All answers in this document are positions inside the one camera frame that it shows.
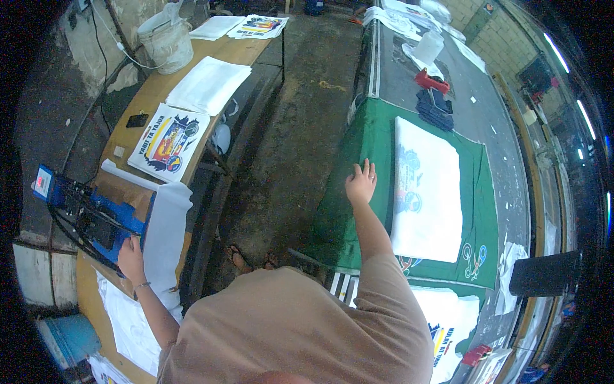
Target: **concrete floor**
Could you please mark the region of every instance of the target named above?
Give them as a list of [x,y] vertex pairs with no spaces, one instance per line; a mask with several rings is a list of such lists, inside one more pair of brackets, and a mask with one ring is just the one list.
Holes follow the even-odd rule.
[[[286,82],[262,120],[262,140],[251,148],[220,223],[222,243],[236,244],[252,265],[285,250],[308,232],[324,195],[351,102],[362,27],[338,10],[292,16],[286,29]],[[223,288],[231,265],[220,269]]]

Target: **blue container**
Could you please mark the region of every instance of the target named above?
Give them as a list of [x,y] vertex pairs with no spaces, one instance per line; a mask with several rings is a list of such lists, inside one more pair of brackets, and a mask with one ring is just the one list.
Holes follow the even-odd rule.
[[55,361],[67,369],[100,350],[98,335],[84,315],[45,319],[37,327]]
[[306,0],[305,14],[309,16],[319,16],[324,9],[324,0]]

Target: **right hand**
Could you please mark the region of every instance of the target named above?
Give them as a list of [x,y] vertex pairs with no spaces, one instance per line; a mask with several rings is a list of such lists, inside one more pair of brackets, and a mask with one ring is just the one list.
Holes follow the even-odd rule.
[[354,164],[354,173],[346,178],[346,194],[352,206],[359,203],[369,203],[378,182],[378,175],[375,173],[375,164],[369,165],[369,159],[365,159],[364,169],[360,165]]
[[117,265],[132,282],[133,286],[137,286],[147,282],[145,278],[145,266],[143,263],[143,253],[141,252],[141,244],[139,238],[132,235],[123,241],[122,248],[119,250],[117,257]]

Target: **bracelet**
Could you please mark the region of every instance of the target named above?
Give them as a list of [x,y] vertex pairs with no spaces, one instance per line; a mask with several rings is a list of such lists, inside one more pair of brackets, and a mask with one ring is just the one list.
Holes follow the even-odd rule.
[[139,285],[137,285],[136,287],[134,287],[134,289],[133,289],[133,290],[134,290],[134,291],[136,291],[136,290],[137,290],[137,289],[139,289],[139,288],[147,287],[147,286],[150,286],[151,284],[152,284],[152,283],[151,283],[151,281],[148,281],[148,282],[146,282],[146,283],[143,283],[143,284],[139,284]]

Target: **dark fabric stack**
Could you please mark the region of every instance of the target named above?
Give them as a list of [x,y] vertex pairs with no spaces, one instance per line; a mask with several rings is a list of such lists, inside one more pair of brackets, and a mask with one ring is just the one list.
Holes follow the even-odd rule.
[[441,128],[444,131],[451,131],[454,129],[452,115],[441,111],[435,105],[433,105],[433,101],[428,90],[422,89],[418,91],[416,96],[418,97],[418,105],[416,105],[416,109],[418,110],[418,117],[420,117],[420,119],[436,126],[437,128]]

